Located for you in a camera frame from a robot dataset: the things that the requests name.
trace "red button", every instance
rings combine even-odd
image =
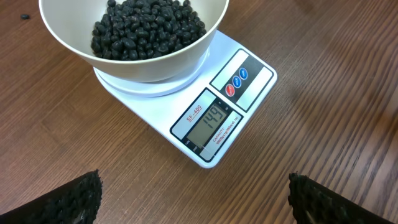
[[[231,84],[228,84],[225,88],[225,92],[228,96],[233,96],[235,95],[235,88]]]

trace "blue button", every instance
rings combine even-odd
[[[240,70],[239,70],[239,76],[243,79],[243,80],[245,80],[245,79],[247,79],[248,78],[248,71],[245,69],[245,68],[241,68]]]
[[[239,87],[241,87],[241,85],[242,85],[242,80],[241,80],[239,77],[234,76],[234,77],[232,78],[232,83],[233,83],[233,85],[235,86],[235,88],[239,88]]]

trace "white round weighing plate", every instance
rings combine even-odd
[[[97,77],[100,77],[108,85],[118,91],[141,97],[164,96],[179,91],[194,81],[196,77],[201,74],[200,69],[205,64],[209,54],[210,50],[207,49],[207,51],[199,59],[196,67],[189,74],[179,74],[159,82],[139,83],[124,80],[122,78],[116,78],[112,75],[104,73],[97,68],[94,68],[94,72],[97,74]]]

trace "brown wood surface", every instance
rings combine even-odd
[[[232,0],[220,30],[279,80],[211,170],[106,92],[36,0],[0,0],[0,30],[0,213],[99,169],[97,223],[293,223],[297,171],[398,222],[397,0]]]

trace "scale body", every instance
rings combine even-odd
[[[108,92],[203,168],[217,165],[277,81],[272,67],[220,31],[189,75],[133,83],[95,73]]]

